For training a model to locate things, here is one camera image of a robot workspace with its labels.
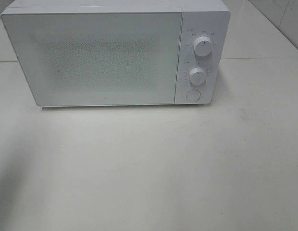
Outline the round white door button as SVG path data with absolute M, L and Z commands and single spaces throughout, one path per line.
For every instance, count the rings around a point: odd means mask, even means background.
M 201 93 L 199 90 L 190 90 L 186 94 L 186 99 L 191 102 L 197 102 L 201 97 Z

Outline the white timer knob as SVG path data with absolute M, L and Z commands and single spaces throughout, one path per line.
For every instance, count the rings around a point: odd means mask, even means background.
M 206 81 L 207 73 L 202 67 L 193 68 L 189 73 L 189 81 L 192 85 L 201 85 Z

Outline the white microwave door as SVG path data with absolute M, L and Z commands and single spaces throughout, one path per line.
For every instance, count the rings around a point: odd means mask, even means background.
M 38 106 L 172 104 L 181 13 L 2 17 Z

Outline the upper white power knob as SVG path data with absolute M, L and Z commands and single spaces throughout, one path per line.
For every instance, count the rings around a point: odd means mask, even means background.
M 213 40 L 209 35 L 200 35 L 193 43 L 194 54 L 198 57 L 205 57 L 212 51 Z

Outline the white microwave oven body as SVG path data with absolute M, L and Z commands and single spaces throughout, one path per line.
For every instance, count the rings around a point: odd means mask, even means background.
M 177 77 L 172 104 L 211 102 L 231 16 L 221 0 L 16 0 L 0 17 L 2 20 L 4 15 L 112 13 L 181 13 Z M 209 35 L 213 40 L 212 51 L 205 57 L 196 56 L 193 50 L 192 43 L 200 35 Z M 207 73 L 206 81 L 201 85 L 192 85 L 189 81 L 189 73 L 196 67 L 204 68 Z M 200 91 L 201 97 L 197 102 L 186 99 L 190 90 Z

